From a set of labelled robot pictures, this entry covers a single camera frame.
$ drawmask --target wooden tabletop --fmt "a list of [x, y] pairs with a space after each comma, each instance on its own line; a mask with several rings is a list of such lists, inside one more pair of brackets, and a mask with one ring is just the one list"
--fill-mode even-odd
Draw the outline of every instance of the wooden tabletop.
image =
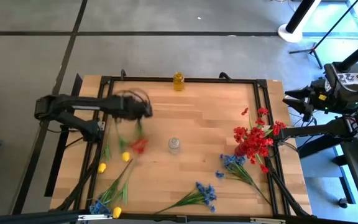
[[[100, 76], [84, 77], [80, 96], [96, 96]], [[280, 81], [268, 80], [268, 92], [274, 120], [291, 125], [287, 106], [282, 103], [283, 87]], [[125, 213], [154, 213], [181, 199], [194, 189], [195, 182], [212, 184], [218, 197], [216, 213], [207, 207], [189, 205], [163, 212], [176, 215], [240, 215], [272, 216], [272, 209], [249, 185], [238, 180], [217, 179], [215, 171], [223, 171], [220, 154], [232, 154], [236, 146], [233, 128], [249, 126], [249, 116], [241, 116], [248, 107], [252, 122], [256, 120], [253, 87], [233, 83], [185, 83], [185, 90], [174, 91], [168, 82], [114, 82], [114, 91], [141, 88], [152, 102], [154, 115], [143, 119], [142, 124], [149, 144], [145, 153], [134, 162], [129, 179], [128, 204], [120, 203]], [[263, 93], [260, 91], [263, 106]], [[91, 119], [91, 111], [75, 111], [76, 116]], [[123, 121], [118, 125], [121, 136], [133, 139], [135, 122]], [[67, 143], [80, 137], [70, 133]], [[181, 141], [178, 154], [168, 150], [168, 140]], [[94, 197], [105, 191], [122, 172], [126, 163], [121, 159], [114, 121], [108, 121], [105, 144], [109, 144], [111, 160], [107, 169], [98, 174]], [[59, 206], [77, 184], [85, 152], [85, 142], [66, 149], [50, 208]], [[280, 146], [285, 183], [305, 211], [311, 213], [305, 180], [298, 153], [288, 146]], [[258, 166], [244, 165], [255, 183], [269, 198], [266, 175]], [[86, 200], [87, 186], [83, 191], [81, 207]], [[276, 186], [278, 210], [283, 213], [282, 201]]]

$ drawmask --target red artificial flower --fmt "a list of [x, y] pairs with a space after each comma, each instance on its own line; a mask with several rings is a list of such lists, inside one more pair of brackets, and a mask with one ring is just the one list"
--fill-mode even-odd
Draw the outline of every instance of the red artificial flower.
[[244, 127], [236, 127], [233, 129], [234, 131], [234, 139], [236, 140], [237, 143], [242, 143], [242, 140], [244, 138], [244, 136], [246, 135], [247, 133], [247, 130], [246, 128]]
[[147, 143], [148, 143], [148, 140], [141, 138], [141, 139], [138, 139], [135, 142], [133, 142], [131, 144], [131, 148], [135, 152], [142, 154], [144, 152], [144, 149], [146, 148]]
[[276, 121], [276, 124], [280, 127], [280, 129], [284, 129], [285, 128], [285, 124], [281, 121]]
[[273, 135], [278, 135], [281, 129], [285, 128], [285, 124], [281, 121], [276, 121], [273, 125]]
[[263, 126], [263, 125], [265, 125], [266, 123], [265, 123], [265, 121], [264, 121], [261, 117], [259, 117], [259, 118], [255, 121], [255, 124], [258, 124], [258, 125]]
[[[241, 114], [244, 115], [247, 112], [248, 108], [246, 108]], [[257, 127], [253, 127], [250, 130], [244, 127], [236, 127], [233, 129], [234, 139], [239, 143], [235, 150], [236, 156], [246, 156], [250, 160], [251, 164], [258, 164], [256, 157], [268, 157], [268, 147], [273, 145], [273, 139], [266, 138], [265, 132], [261, 129], [261, 126], [266, 125], [265, 121], [262, 119], [262, 116], [268, 114], [269, 111], [267, 109], [259, 108], [259, 117], [255, 122]], [[283, 128], [285, 128], [284, 123], [276, 121], [272, 126], [273, 134], [278, 135], [280, 130]], [[269, 169], [265, 165], [259, 165], [262, 172], [269, 172]]]
[[245, 115], [248, 112], [248, 108], [244, 109], [243, 112], [241, 112], [241, 115]]
[[259, 115], [268, 115], [269, 111], [266, 108], [259, 108], [258, 114]]
[[265, 139], [265, 140], [266, 140], [266, 145], [267, 145], [267, 146], [273, 146], [273, 139], [267, 138], [267, 139]]
[[266, 146], [261, 147], [259, 150], [259, 154], [263, 157], [269, 156], [269, 151], [267, 150], [267, 147]]
[[260, 165], [260, 169], [261, 169], [262, 172], [264, 172], [265, 174], [267, 174], [267, 173], [269, 172], [269, 169], [268, 169], [265, 165], [263, 165], [263, 164]]
[[278, 125], [273, 125], [273, 135], [278, 135], [280, 133], [280, 127]]

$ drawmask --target plastic bottle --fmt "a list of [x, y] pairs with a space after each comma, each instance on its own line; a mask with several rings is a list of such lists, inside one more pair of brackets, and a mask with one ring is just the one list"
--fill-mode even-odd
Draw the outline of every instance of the plastic bottle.
[[181, 72], [176, 72], [173, 76], [173, 89], [176, 91], [182, 91], [185, 88], [185, 77]]
[[172, 154], [177, 154], [180, 151], [180, 141], [178, 138], [171, 138], [168, 142], [169, 151]]

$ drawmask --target blue artificial flower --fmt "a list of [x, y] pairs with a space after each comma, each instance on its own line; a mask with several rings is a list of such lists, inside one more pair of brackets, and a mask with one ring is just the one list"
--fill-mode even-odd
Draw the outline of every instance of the blue artificial flower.
[[236, 164], [243, 166], [245, 162], [246, 162], [245, 156], [236, 156]]
[[226, 169], [231, 169], [232, 167], [232, 163], [235, 161], [236, 156], [227, 156], [227, 155], [223, 155], [222, 160], [223, 160], [223, 166]]
[[209, 207], [209, 209], [211, 210], [211, 212], [216, 212], [215, 205], [211, 205], [211, 206]]
[[219, 179], [222, 179], [223, 177], [224, 177], [224, 173], [222, 173], [222, 172], [220, 172], [220, 171], [216, 171], [215, 172], [215, 176], [217, 177], [217, 178], [219, 178]]
[[211, 184], [207, 188], [207, 193], [208, 193], [209, 200], [216, 200], [215, 189]]
[[110, 209], [108, 209], [107, 206], [105, 204], [101, 203], [99, 200], [96, 201], [95, 205], [89, 206], [89, 212], [92, 215], [111, 214]]
[[204, 198], [204, 203], [205, 203], [206, 205], [209, 205], [209, 200], [208, 200], [208, 198]]
[[203, 184], [200, 182], [196, 182], [196, 187], [200, 193], [203, 193], [205, 191]]

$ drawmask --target concrete floor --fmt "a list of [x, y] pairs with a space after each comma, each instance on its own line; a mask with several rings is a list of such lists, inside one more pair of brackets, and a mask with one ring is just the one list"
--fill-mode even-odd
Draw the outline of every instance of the concrete floor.
[[[0, 0], [0, 30], [71, 31], [80, 4], [80, 0]], [[321, 22], [321, 16], [339, 17], [343, 10], [341, 4], [323, 3], [305, 30], [328, 30], [331, 22]], [[292, 14], [286, 2], [270, 0], [93, 0], [80, 30], [275, 32]], [[358, 32], [353, 23], [347, 17], [338, 29]], [[37, 130], [35, 101], [51, 92], [68, 39], [0, 36], [0, 138], [4, 140], [0, 147], [0, 215], [9, 213]], [[61, 93], [70, 92], [76, 73], [118, 75], [122, 68], [130, 76], [159, 77], [170, 77], [176, 71], [186, 77], [217, 77], [224, 71], [233, 78], [282, 80], [286, 90], [300, 88], [322, 71], [312, 56], [289, 55], [288, 51], [310, 48], [318, 40], [304, 38], [299, 44], [289, 44], [279, 37], [77, 37]], [[357, 48], [358, 39], [330, 38], [318, 54], [323, 63], [329, 63], [343, 60]], [[24, 212], [48, 209], [49, 199], [43, 194], [57, 138], [57, 134], [47, 135]], [[309, 194], [315, 215], [344, 219], [343, 212], [338, 212], [341, 208], [331, 206], [323, 211], [319, 197], [314, 196], [317, 193], [309, 190]]]

